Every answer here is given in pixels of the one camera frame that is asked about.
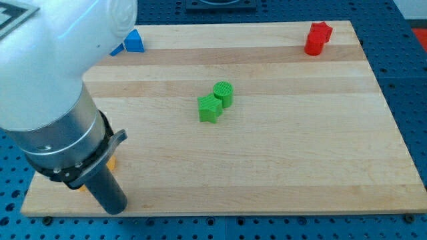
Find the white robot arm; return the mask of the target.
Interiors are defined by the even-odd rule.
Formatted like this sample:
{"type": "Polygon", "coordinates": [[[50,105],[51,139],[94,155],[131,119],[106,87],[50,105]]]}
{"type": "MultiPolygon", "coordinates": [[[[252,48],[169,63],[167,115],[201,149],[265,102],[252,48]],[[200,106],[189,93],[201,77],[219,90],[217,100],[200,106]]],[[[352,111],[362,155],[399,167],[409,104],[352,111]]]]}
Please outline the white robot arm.
{"type": "Polygon", "coordinates": [[[86,187],[111,215],[127,197],[107,162],[127,134],[111,128],[83,75],[136,19],[136,0],[1,2],[2,131],[37,172],[86,187]]]}

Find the blue block behind arm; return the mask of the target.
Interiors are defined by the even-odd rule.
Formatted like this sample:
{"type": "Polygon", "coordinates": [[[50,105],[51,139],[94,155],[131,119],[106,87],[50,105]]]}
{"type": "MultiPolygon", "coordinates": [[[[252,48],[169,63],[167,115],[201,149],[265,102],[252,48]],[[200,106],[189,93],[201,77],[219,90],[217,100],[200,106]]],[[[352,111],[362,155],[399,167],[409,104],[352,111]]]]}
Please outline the blue block behind arm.
{"type": "Polygon", "coordinates": [[[112,56],[112,57],[114,57],[114,56],[116,56],[116,55],[118,55],[119,53],[121,53],[122,51],[124,51],[125,50],[125,47],[124,47],[124,45],[123,45],[123,43],[120,43],[111,53],[110,53],[110,55],[112,56]]]}

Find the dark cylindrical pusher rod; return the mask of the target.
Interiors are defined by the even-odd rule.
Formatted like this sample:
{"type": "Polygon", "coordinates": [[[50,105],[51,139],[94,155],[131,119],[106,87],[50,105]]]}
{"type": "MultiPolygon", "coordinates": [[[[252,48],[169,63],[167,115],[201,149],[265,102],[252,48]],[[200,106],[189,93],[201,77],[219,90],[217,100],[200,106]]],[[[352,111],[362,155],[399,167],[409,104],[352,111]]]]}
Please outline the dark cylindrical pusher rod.
{"type": "Polygon", "coordinates": [[[127,207],[127,197],[106,165],[85,186],[110,215],[117,215],[127,207]]]}

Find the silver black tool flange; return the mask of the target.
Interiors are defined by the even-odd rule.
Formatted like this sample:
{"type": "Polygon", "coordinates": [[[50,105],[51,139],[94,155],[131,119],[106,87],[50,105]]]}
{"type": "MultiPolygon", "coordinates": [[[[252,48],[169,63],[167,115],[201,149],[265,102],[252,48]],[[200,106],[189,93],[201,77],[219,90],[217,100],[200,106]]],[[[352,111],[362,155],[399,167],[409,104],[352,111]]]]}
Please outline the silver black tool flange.
{"type": "Polygon", "coordinates": [[[118,145],[127,139],[125,130],[113,132],[85,86],[76,104],[52,123],[5,133],[37,172],[70,189],[95,181],[95,176],[107,169],[118,145]]]}

